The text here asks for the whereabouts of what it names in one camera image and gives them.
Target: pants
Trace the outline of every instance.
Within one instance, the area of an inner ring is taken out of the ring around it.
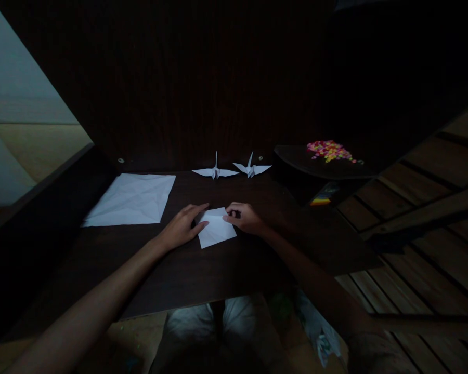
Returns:
[[[251,357],[267,372],[290,372],[286,353],[261,294],[227,299],[223,324],[222,341],[217,342],[209,304],[169,312],[151,373],[162,372],[185,351],[195,350],[195,355],[203,358],[198,352],[211,352],[211,347],[215,347],[215,354],[227,365],[251,362],[249,365],[253,367],[253,361],[247,359]]]

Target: person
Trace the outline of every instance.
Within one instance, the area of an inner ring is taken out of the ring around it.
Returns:
[[[193,219],[207,207],[182,209],[158,236],[55,321],[7,373],[71,373],[153,266],[208,225],[202,222],[191,229]],[[316,309],[347,342],[350,372],[417,372],[335,279],[266,225],[251,205],[233,202],[226,211],[225,221],[274,249]],[[216,342],[208,304],[169,312],[151,372],[291,371],[262,295],[226,300],[223,323],[222,342]]]

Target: wooden floor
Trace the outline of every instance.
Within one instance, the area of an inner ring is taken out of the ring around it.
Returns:
[[[407,213],[415,217],[418,209],[464,191],[468,191],[468,114],[413,150],[338,210],[364,235],[375,226],[399,222],[398,217]],[[404,255],[381,255],[383,268],[337,280],[369,313],[468,316],[468,219],[433,230],[404,251]],[[468,338],[398,332],[389,337],[420,372],[468,373]]]

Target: square paper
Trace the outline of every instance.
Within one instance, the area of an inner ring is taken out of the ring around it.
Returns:
[[[209,222],[209,225],[198,234],[201,248],[206,248],[237,236],[234,226],[222,219],[226,215],[225,208],[218,208],[207,210],[202,216],[196,217],[196,224],[203,221]]]
[[[174,181],[175,176],[121,174],[83,226],[160,223]]]

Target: wooden shelf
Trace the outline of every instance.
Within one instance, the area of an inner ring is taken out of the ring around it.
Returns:
[[[277,145],[274,152],[288,165],[308,175],[330,180],[368,179],[377,173],[366,165],[353,164],[348,160],[333,160],[326,163],[324,158],[312,159],[314,155],[305,145]]]

